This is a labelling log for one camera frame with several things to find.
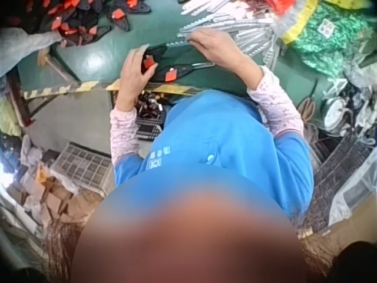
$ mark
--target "sleeve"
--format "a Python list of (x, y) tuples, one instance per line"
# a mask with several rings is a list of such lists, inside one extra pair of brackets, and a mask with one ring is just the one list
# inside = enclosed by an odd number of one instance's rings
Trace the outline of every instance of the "sleeve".
[(136, 109), (121, 112), (115, 108), (110, 113), (111, 161), (114, 165), (116, 186), (135, 176), (143, 162), (143, 158), (138, 155), (140, 147), (135, 120)]
[(290, 215), (301, 217), (313, 196), (314, 180), (309, 146), (297, 133), (285, 133), (275, 138), (277, 158), (284, 192), (282, 205)]
[(274, 137), (295, 132), (303, 136), (303, 121), (291, 99), (279, 84), (279, 79), (261, 66), (264, 77), (256, 90), (248, 89), (249, 96), (259, 104), (267, 118), (267, 126)]

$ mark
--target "pink patterned sleeve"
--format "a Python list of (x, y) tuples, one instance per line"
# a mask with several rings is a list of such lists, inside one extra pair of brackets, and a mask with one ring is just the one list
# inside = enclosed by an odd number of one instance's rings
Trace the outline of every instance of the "pink patterned sleeve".
[(136, 109), (131, 112), (121, 112), (116, 108), (110, 113), (110, 147), (111, 161), (115, 165), (121, 157), (127, 154), (137, 154), (139, 143), (136, 137)]
[(276, 137), (293, 131), (303, 136), (304, 124), (300, 113), (281, 88), (279, 79), (268, 68), (261, 68), (264, 72), (262, 81), (256, 90), (248, 89), (247, 93), (262, 109), (272, 135)]

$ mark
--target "blue sweater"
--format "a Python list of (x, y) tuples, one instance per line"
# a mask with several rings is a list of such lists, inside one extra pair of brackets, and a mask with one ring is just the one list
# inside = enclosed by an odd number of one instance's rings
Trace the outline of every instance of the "blue sweater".
[[(115, 184), (175, 163), (206, 163), (236, 172), (275, 200), (288, 216), (304, 212), (313, 194), (304, 139), (296, 133), (274, 139), (250, 102), (220, 91), (204, 91), (174, 106), (145, 159), (131, 154), (117, 162)], [(144, 197), (157, 198), (156, 194), (146, 192)]]

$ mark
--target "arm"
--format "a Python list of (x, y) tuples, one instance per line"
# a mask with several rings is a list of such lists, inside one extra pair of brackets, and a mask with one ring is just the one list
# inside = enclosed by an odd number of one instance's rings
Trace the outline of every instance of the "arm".
[(131, 50), (124, 61), (120, 87), (115, 109), (110, 113), (111, 161), (115, 168), (115, 181), (120, 185), (134, 176), (143, 159), (137, 154), (139, 144), (136, 138), (137, 125), (135, 100), (153, 76), (157, 64), (141, 73), (143, 55), (148, 45)]
[(265, 114), (274, 137), (288, 132), (303, 136), (301, 115), (280, 86), (279, 79), (268, 68), (259, 67), (249, 59), (238, 75), (247, 85), (249, 96)]
[(137, 154), (139, 144), (136, 138), (136, 109), (122, 112), (113, 109), (110, 113), (111, 161), (115, 165), (122, 157)]
[(187, 39), (209, 61), (236, 73), (244, 81), (248, 94), (261, 106), (274, 137), (290, 131), (303, 135), (301, 116), (279, 85), (279, 79), (243, 54), (229, 34), (202, 28)]
[(313, 170), (308, 146), (303, 139), (303, 122), (292, 101), (267, 68), (244, 55), (229, 34), (197, 29), (187, 38), (209, 61), (237, 74), (248, 94), (259, 103), (275, 137), (284, 207), (302, 212), (313, 193)]

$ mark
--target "woman's left hand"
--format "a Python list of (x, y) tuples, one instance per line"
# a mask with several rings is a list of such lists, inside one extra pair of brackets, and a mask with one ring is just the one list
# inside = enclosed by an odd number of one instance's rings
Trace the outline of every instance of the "woman's left hand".
[(144, 90), (148, 80), (154, 75), (157, 64), (151, 66), (145, 74), (141, 73), (143, 55), (149, 44), (132, 49), (124, 61), (120, 74), (120, 86), (115, 107), (119, 111), (129, 112), (134, 108), (138, 95)]

